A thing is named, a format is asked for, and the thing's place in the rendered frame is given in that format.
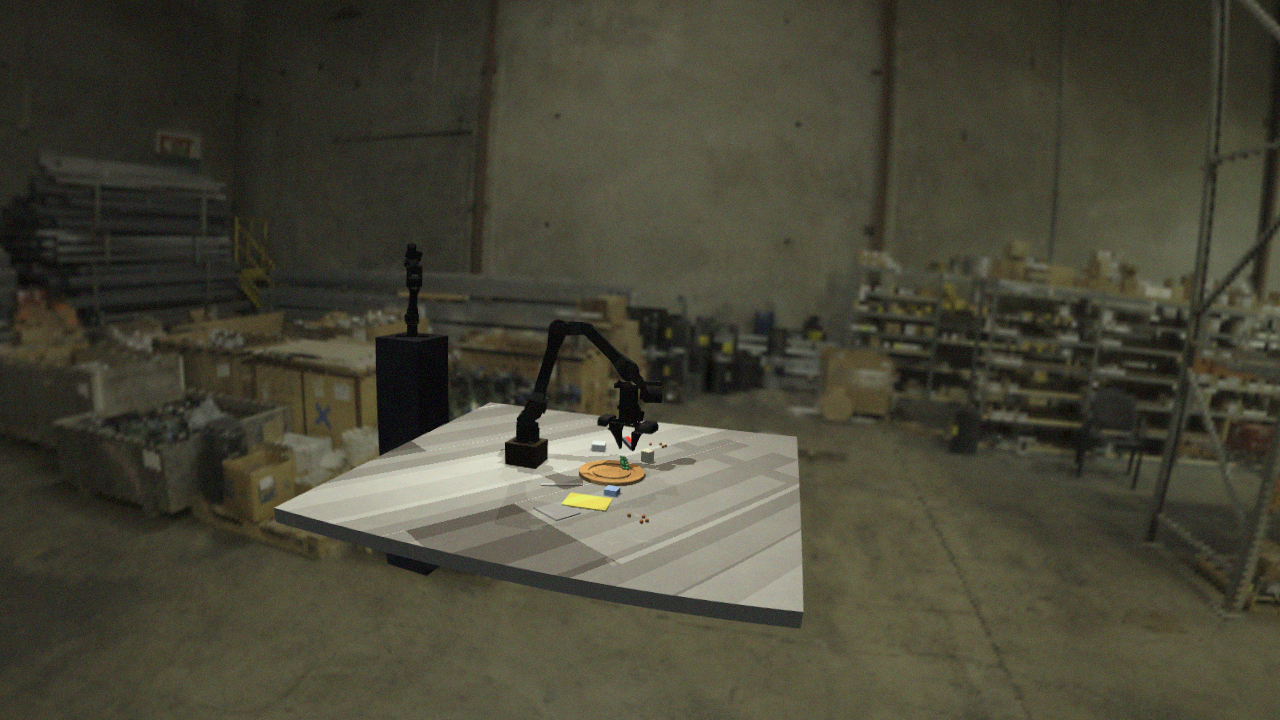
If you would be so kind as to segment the tan round board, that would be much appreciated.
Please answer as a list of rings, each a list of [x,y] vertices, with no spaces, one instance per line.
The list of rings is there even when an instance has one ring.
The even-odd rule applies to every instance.
[[[628,470],[622,470],[617,460],[600,460],[584,464],[579,475],[598,486],[631,486],[644,479],[643,468],[628,462]]]

